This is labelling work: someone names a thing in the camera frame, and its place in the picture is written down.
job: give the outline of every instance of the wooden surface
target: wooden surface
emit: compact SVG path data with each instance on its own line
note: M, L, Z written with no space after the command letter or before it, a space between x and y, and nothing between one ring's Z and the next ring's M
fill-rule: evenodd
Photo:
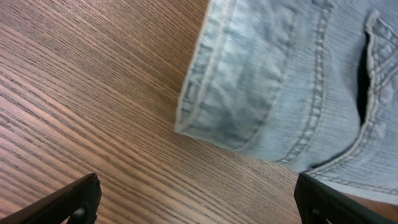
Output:
M0 1L0 217L96 172L97 223L300 223L296 176L172 131L205 9Z

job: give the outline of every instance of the light blue jeans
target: light blue jeans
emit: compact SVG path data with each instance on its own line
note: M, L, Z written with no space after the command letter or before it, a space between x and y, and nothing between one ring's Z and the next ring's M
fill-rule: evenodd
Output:
M175 129L398 204L397 31L396 0L211 0Z

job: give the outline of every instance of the stitching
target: stitching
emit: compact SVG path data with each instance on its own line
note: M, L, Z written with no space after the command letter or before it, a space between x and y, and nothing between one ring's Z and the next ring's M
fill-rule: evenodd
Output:
M200 104L202 102L202 99L204 99L204 97L206 96L206 93L208 91L207 83L209 82L209 79L211 78L210 71L212 71L213 67L215 67L214 66L215 58L220 57L221 49L223 48L223 46L225 44L225 37L223 35L223 30L226 27L226 24L229 22L229 20L232 17L232 14L233 14L233 13L229 13L230 10L233 9L232 2L234 4L236 3L235 0L230 0L226 3L226 9L224 12L223 20L220 22L220 26L219 26L219 31L218 31L219 35L215 41L214 51L212 53L212 57L209 59L209 66L208 66L206 72L203 74L203 79L201 81L202 88L199 89L197 98L195 100L195 102L197 102L197 103L194 104L191 115L189 117L187 117L187 120L185 121L185 124L187 124L187 125L183 129L179 130L179 132L181 132L181 133L184 133L186 130L188 130L191 127L190 124L192 124L193 121L196 120L200 116L200 112L201 112Z
M297 13L296 13L296 15L295 15L296 19L294 19L294 21L296 21L296 23L295 23L296 26L297 26L297 21L298 21L298 20L297 20L298 14L299 14L299 10L297 9ZM222 26L221 30L223 30L223 29L226 27L226 24L227 24L228 22L230 22L229 19L232 18L233 13L231 13L231 14L229 14L229 15L230 15L230 17L226 19L225 23L223 23L223 26ZM293 45L293 44L292 44L292 37L293 37L294 30L296 29L296 26L293 26L293 28L292 28L292 30L290 31L290 34L289 34L289 40L290 40L289 42L291 43L291 46L290 46L290 47L288 48L288 50L287 50L287 57L286 57L286 60L284 61L284 64L283 64L283 66L282 66L283 68L285 68L285 71L282 72L284 75L283 75L283 78L282 78L282 80L280 81L280 83L283 83L284 80L286 79L286 76L287 76L288 64L289 64L289 62L290 62L291 53L292 53L292 49L293 49L293 47L292 47L292 45ZM220 44L220 45L221 45L220 49L222 49L222 46L225 44L225 39L223 39L223 40L221 40L221 41L223 41L223 43ZM203 93L199 93L198 99L204 99L204 98L206 97L206 93L208 92L208 88L209 88L209 86L207 86L206 90L203 90ZM274 99L272 99L271 109L270 109L269 112L271 112L271 110L273 109L273 106L275 105L275 102L277 101L278 97L280 96L280 93L281 93L281 91L283 90L283 85L279 85L278 88L279 88L279 89L276 90L276 91L278 92L278 94L274 97ZM188 123L192 123L192 121L194 121L195 118L200 117L200 113L201 113L201 110L200 110L200 103L199 103L199 104L196 104L196 107L195 107L194 110L193 110L193 113L194 113L194 112L197 112L197 114L193 115L193 116L192 116L192 120L189 121ZM242 146L231 147L231 149L232 149L232 150L240 150L240 149L245 148L245 147L248 145L248 143L250 142L250 140L258 133L258 131L260 130L260 127L262 127L262 126L264 125L264 123L266 122L266 119L268 118L268 115L269 115L269 114L270 114L270 113L266 113L266 114L264 115L264 117L263 117L263 119L261 120L261 122L257 125L257 126L258 126L257 129L255 129L255 130L252 132L252 134L248 137L248 139L246 139L246 140L243 142ZM188 128L190 128L190 125L188 125L188 126L187 126L184 130L182 130L181 132L185 132Z
M373 17L378 16L378 12L374 12L371 15L372 19ZM371 65L371 68L375 68L378 66L378 64L375 63L374 61L374 56L373 56L373 49L375 44L377 44L376 42L376 35L375 33L372 32L373 26L366 28L366 31L369 33L369 35L371 36L371 40L369 42L368 45L368 64ZM363 127L361 128L361 132L357 138L357 140L354 142L353 147L351 147L351 149L347 150L342 156L330 161L329 163L322 165L320 167L317 167L314 170L310 170L307 173L311 174L311 175L317 175L317 176L322 176L326 179L330 179L330 177L326 176L325 174L333 169L336 169L336 167L341 166L346 164L347 162L349 162L350 160L353 159L353 157L355 155L357 155L358 153L360 153L363 149L364 146L367 145L369 137L371 136L374 126L375 126L375 121L372 120L372 118L375 118L376 115L378 114L378 106L376 101L378 100L377 95L375 97L375 89L374 87L376 86L376 71L374 69L371 69L369 71L369 76L372 78L371 79L371 93L373 93L371 95L371 97L369 98L369 114L366 118L367 122L363 125Z
M261 122L260 122L259 125L258 125L258 128L255 129L255 130L253 131L253 133L249 136L249 138L247 139L247 141L246 141L242 146L240 146L240 147L238 146L238 147L234 148L235 150L242 150L242 149L244 149L246 146L248 146L248 144L249 144L249 142L251 141L251 139L259 132L260 127L262 127L262 126L264 125L264 123L267 121L268 115L271 114L272 109L274 108L275 103L278 101L279 96L280 96L282 90L284 89L283 83L285 82L286 77L287 77L287 74L288 74L288 71L289 71L289 66L288 66L288 65L289 65L289 62L290 62L290 59L291 59L291 55L292 55L292 51L293 51L293 45L294 45L294 40L292 40L292 39L293 39L294 31L295 31L296 28L297 28L298 16L299 16L299 9L301 8L301 5L302 5L302 1L300 2L300 4L299 4L298 7L297 7L297 13L296 13L295 19L294 19L294 21L296 21L296 22L294 23L294 26L293 26L292 30L290 31L290 33L289 33L289 43L290 43L290 46L288 47L288 50L287 50L286 60L285 60L284 63L283 63L283 67L285 68L285 70L282 72L283 76L282 76L282 80L281 80L280 83L279 83L280 85L278 86L279 89L276 90L276 91L277 91L277 94L276 94L276 96L274 97L274 99L272 99L271 108L270 108L270 110L268 111L268 113L266 113L266 114L264 115L263 119L261 120Z
M343 166L345 164L347 164L349 161L353 160L356 155L358 155L360 152L363 151L363 149L368 145L369 139L374 131L374 127L376 125L376 121L375 118L377 117L378 113L379 113L379 107L377 106L376 102L378 102L380 100L380 95L378 96L377 99L373 100L372 103L372 107L371 107L371 116L369 116L368 120L368 125L364 126L363 128L363 134L359 136L359 138L356 141L356 146L354 146L352 149L350 149L345 155L341 156L341 158L339 158L338 161L335 162L331 162L329 165L326 165L327 167L324 167L324 169L322 170L318 170L316 171L314 174L315 175L319 175L319 176L323 176L323 177L327 177L324 174L336 169L337 166Z
M362 183L358 183L358 182L353 182L350 180L344 180L338 177L332 178L331 180L328 180L337 184L341 184L341 185L345 185L348 187L357 187L357 188L361 188L364 190L372 190L372 191L376 191L376 192L382 192L382 193L387 193L387 194L392 194L392 195L398 195L398 190L396 189L388 189L385 187L375 187L369 184L362 184Z
M317 27L318 39L316 41L317 49L315 51L315 85L314 94L312 98L312 105L310 117L307 120L306 127L303 129L301 136L290 151L283 158L276 161L279 164L286 164L295 159L301 152L309 147L314 134L318 130L320 118L323 113L323 105L325 101L325 72L324 72L324 49L326 28L331 17L333 5L329 5L327 9L322 9L320 13L320 20Z

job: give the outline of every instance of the jeans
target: jeans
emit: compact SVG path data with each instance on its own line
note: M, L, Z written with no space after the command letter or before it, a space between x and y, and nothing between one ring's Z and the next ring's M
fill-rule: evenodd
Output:
M211 0L176 132L398 205L398 2Z

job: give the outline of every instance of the wood grain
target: wood grain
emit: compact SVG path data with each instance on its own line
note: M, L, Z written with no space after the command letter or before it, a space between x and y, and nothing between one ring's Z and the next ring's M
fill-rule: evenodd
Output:
M206 4L0 1L0 217L96 172L97 223L300 222L296 176L172 131Z

